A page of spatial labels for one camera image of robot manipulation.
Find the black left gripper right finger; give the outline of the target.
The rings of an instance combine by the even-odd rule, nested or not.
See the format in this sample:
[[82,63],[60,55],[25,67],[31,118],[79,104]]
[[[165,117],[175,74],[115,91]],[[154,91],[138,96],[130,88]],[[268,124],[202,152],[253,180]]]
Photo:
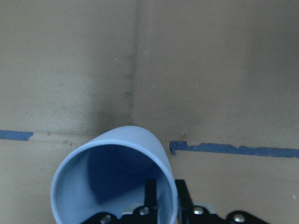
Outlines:
[[178,223],[194,224],[194,204],[191,199],[185,180],[176,179],[175,184],[178,191]]

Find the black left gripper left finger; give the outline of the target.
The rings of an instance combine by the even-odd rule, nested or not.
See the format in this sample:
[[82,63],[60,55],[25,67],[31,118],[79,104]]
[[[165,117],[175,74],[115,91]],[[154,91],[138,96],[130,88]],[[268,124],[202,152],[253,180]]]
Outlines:
[[157,185],[155,179],[145,181],[144,205],[147,207],[157,207]]

